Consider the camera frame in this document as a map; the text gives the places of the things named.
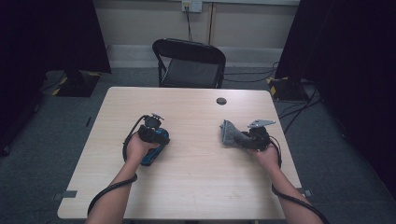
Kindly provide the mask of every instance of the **black curtain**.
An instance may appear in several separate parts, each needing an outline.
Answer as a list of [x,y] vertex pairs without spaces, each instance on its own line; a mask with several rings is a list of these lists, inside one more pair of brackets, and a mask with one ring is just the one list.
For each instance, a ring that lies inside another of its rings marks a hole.
[[396,2],[302,0],[276,77],[317,81],[325,104],[396,198]]
[[111,73],[92,0],[2,1],[0,147],[46,73],[70,67]]

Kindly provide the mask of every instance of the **chair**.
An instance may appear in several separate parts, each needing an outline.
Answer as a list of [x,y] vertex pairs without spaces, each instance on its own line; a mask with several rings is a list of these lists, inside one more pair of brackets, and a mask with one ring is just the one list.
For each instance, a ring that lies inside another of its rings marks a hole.
[[[158,59],[160,87],[221,88],[226,59],[219,49],[171,38],[155,41],[152,49]],[[171,59],[167,67],[163,58]]]

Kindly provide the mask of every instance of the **table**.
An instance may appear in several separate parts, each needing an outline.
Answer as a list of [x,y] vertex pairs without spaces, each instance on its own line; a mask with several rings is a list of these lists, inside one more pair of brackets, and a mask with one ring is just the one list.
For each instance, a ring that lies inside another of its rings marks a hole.
[[[218,98],[227,100],[217,104]],[[60,218],[84,219],[92,198],[108,186],[121,166],[122,143],[142,115],[161,115],[170,144],[150,166],[140,166],[124,218],[130,219],[278,219],[284,218],[271,183],[244,149],[226,147],[220,124],[231,121],[248,131],[255,119],[267,126],[282,149],[282,170],[301,186],[267,91],[113,87],[106,94],[63,198]]]

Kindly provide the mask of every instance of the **wall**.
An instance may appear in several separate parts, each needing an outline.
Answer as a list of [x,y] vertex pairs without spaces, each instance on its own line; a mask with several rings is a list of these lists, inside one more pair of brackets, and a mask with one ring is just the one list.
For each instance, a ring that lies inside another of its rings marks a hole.
[[[190,13],[193,41],[217,47],[283,49],[298,1],[235,2],[203,2],[202,13]],[[163,37],[189,38],[180,1],[102,0],[94,4],[108,45],[151,45]]]

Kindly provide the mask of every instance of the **gray carpet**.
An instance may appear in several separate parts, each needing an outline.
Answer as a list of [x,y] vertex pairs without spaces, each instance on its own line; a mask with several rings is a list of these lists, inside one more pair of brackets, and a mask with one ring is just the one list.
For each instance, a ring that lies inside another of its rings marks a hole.
[[[269,70],[227,68],[226,73]],[[45,86],[61,75],[49,73]],[[268,90],[265,81],[229,81],[257,80],[267,75],[228,75],[223,89]],[[0,158],[0,223],[82,223],[59,219],[60,201],[53,196],[67,188],[107,89],[157,85],[156,68],[117,68],[112,75],[100,78],[91,98],[46,95],[38,112],[10,144],[10,155]],[[314,87],[306,89],[312,94]],[[275,105],[279,115],[302,106],[295,102]],[[292,118],[290,115],[281,120],[284,129]],[[338,127],[337,119],[318,103],[305,109],[285,134],[302,185],[313,192],[308,200],[331,223],[396,223],[396,203]]]

